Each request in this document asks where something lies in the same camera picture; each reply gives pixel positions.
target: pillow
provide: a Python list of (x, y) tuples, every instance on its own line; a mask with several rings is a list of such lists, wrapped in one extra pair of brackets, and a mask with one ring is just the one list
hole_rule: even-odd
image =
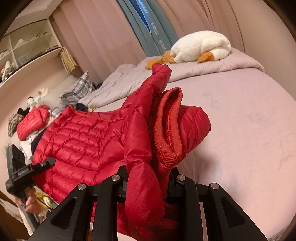
[(59, 108), (63, 110), (67, 105), (75, 105), (86, 95), (95, 90), (93, 83), (89, 80), (89, 73), (85, 72), (80, 79), (63, 93)]
[(45, 104), (51, 110), (57, 106), (59, 106), (60, 97), (62, 94), (69, 89), (72, 85), (77, 82), (77, 78), (70, 75), (67, 79), (61, 82), (58, 86), (56, 86), (52, 91), (50, 91), (46, 96), (42, 97), (38, 102), (38, 105)]

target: white shelf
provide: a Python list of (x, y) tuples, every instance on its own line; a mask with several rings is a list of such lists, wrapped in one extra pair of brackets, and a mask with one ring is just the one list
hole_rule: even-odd
[(62, 0), (33, 0), (13, 21), (6, 34), (29, 23), (47, 19)]
[(58, 49), (52, 50), (42, 56), (40, 56), (37, 59), (34, 59), (33, 61), (29, 62), (24, 67), (18, 69), (16, 72), (14, 72), (7, 80), (5, 80), (0, 85), (0, 97), (3, 97), (5, 94), (7, 94), (15, 85), (17, 85), (18, 82), (22, 81), (24, 76), (28, 75), (32, 71), (36, 70), (38, 67), (46, 63), (50, 59), (54, 59), (59, 52), (61, 51), (61, 47)]
[(15, 72), (0, 84), (0, 96), (7, 93), (18, 81), (22, 81), (25, 75), (55, 58), (61, 49), (62, 46), (48, 19), (28, 24), (5, 36), (0, 41), (0, 52), (9, 52), (0, 59), (0, 70), (10, 61), (14, 64)]

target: pink curtain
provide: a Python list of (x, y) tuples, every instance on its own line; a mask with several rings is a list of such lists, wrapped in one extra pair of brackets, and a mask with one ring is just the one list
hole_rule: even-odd
[(224, 34), (231, 46), (244, 52), (242, 35), (228, 0), (156, 0), (183, 37), (201, 30)]
[(146, 57), (116, 0), (63, 0), (52, 16), (62, 45), (92, 82)]
[[(242, 36), (228, 0), (156, 0), (177, 35), (212, 30), (244, 52)], [(146, 56), (116, 0), (63, 0), (52, 25), (82, 72), (103, 82), (118, 66)]]

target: jacket sleeve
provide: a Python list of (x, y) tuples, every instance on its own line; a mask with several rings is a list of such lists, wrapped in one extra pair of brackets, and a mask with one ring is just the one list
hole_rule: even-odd
[(124, 129), (124, 158), (129, 173), (125, 213), (137, 240), (158, 240), (155, 229), (177, 225), (165, 219), (165, 207), (156, 175), (150, 166), (152, 151), (147, 121), (152, 100), (163, 91), (170, 78), (167, 65), (153, 65), (153, 74), (130, 97)]

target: stuffed animal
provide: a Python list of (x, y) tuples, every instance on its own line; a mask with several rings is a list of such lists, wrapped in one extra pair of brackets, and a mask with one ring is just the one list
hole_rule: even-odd
[(33, 96), (30, 96), (27, 100), (27, 108), (31, 110), (36, 104), (37, 103), (34, 101)]
[(35, 98), (34, 98), (34, 101), (36, 102), (36, 103), (38, 103), (41, 99), (42, 99), (42, 97), (44, 97), (44, 96), (46, 96), (48, 93), (50, 92), (50, 90), (49, 89), (41, 89), (41, 90), (39, 90), (38, 92), (37, 92), (37, 95), (35, 96)]
[(163, 58), (147, 61), (145, 68), (152, 69), (155, 63), (218, 61), (229, 55), (230, 48), (230, 42), (223, 34), (199, 31), (180, 38), (170, 51), (163, 54)]

